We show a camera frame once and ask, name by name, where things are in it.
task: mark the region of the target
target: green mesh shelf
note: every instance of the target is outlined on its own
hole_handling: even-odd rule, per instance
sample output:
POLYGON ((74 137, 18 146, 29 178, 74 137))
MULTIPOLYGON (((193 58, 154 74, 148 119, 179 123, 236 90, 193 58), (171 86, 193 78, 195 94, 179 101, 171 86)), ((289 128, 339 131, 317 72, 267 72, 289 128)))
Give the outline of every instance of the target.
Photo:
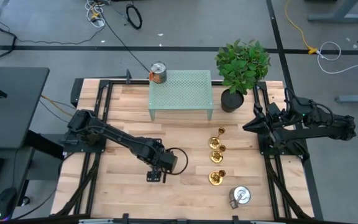
POLYGON ((213 108, 209 70, 170 70, 164 83, 150 82, 152 120, 155 110, 207 110, 208 119, 211 119, 213 108))

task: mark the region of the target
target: black flower pot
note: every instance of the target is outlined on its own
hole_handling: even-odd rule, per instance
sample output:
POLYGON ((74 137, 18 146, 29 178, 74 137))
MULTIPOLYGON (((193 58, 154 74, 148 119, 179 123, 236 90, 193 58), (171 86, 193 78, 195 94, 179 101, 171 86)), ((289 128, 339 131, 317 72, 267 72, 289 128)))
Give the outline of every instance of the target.
POLYGON ((224 90, 221 95, 222 110, 228 113, 233 112, 239 108, 244 102, 244 96, 236 90, 233 94, 230 94, 230 90, 224 90))

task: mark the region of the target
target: computer mouse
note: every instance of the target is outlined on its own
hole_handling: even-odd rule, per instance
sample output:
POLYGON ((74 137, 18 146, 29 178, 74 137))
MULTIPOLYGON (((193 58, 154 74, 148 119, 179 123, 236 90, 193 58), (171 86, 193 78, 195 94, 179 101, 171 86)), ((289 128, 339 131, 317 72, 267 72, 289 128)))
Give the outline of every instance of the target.
POLYGON ((16 189, 14 187, 5 189, 0 194, 0 220, 7 218, 14 209, 16 189))

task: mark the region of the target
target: potted plant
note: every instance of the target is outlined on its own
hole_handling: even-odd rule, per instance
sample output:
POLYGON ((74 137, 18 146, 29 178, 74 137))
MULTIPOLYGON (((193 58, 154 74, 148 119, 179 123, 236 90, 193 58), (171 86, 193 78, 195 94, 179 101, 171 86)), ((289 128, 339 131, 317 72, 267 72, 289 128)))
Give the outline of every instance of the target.
POLYGON ((223 85, 229 87, 221 95, 221 106, 230 113, 243 104, 243 95, 266 76, 271 65, 259 41, 251 40, 246 44, 238 39, 233 45, 226 44, 226 48, 219 49, 215 60, 219 75, 223 76, 223 85))

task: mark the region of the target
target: tin can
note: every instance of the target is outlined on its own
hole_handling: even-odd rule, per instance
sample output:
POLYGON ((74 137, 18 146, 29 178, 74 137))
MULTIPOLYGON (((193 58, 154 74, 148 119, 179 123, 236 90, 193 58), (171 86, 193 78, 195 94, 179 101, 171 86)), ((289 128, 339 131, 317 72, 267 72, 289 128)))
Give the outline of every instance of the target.
POLYGON ((251 192, 247 187, 234 187, 229 192, 230 206, 232 209, 238 208, 239 205, 245 205, 251 199, 251 192))
POLYGON ((167 66, 163 62, 154 62, 150 72, 150 81, 163 83, 167 81, 167 66))

